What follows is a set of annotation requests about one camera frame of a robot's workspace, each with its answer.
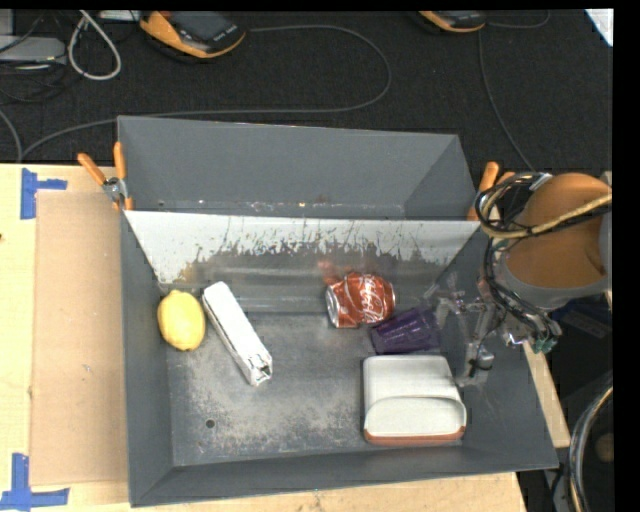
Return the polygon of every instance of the red can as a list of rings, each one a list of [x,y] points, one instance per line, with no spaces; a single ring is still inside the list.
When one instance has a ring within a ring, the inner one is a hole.
[[[336,327],[377,324],[391,316],[396,297],[391,283],[374,274],[351,272],[327,287],[329,318]]]

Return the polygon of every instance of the yellow lemon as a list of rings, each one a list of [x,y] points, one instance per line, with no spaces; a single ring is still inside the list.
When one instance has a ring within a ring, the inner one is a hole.
[[[158,326],[167,343],[178,350],[194,350],[204,339],[206,319],[198,299],[172,290],[158,305]]]

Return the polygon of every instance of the cardboard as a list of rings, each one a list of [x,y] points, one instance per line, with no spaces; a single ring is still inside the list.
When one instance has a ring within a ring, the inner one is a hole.
[[[38,193],[32,485],[127,478],[118,226],[101,191]]]

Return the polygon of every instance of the purple cup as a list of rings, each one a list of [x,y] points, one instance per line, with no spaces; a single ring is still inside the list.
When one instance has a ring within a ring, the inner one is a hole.
[[[376,354],[404,354],[440,348],[440,328],[430,309],[413,308],[371,330]]]

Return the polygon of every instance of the gray bin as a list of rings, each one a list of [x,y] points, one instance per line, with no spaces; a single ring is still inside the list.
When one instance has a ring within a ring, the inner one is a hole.
[[[526,359],[500,343],[489,347],[486,382],[462,389],[461,443],[383,448],[362,437],[361,365],[374,351],[367,328],[329,323],[319,264],[382,274],[399,308],[434,284],[446,289],[452,275],[477,295],[486,237],[465,220],[475,192],[456,136],[121,117],[118,139],[135,201],[121,217],[133,506],[558,465]],[[276,225],[308,221],[308,231],[294,249],[238,250],[220,240],[229,219],[245,219],[254,240],[277,240]],[[362,224],[375,229],[352,238],[346,227]],[[204,252],[194,259],[196,246]],[[190,353],[160,336],[162,296],[197,295],[216,280],[274,358],[273,378],[258,388],[211,326]],[[459,373],[455,322],[442,352]]]

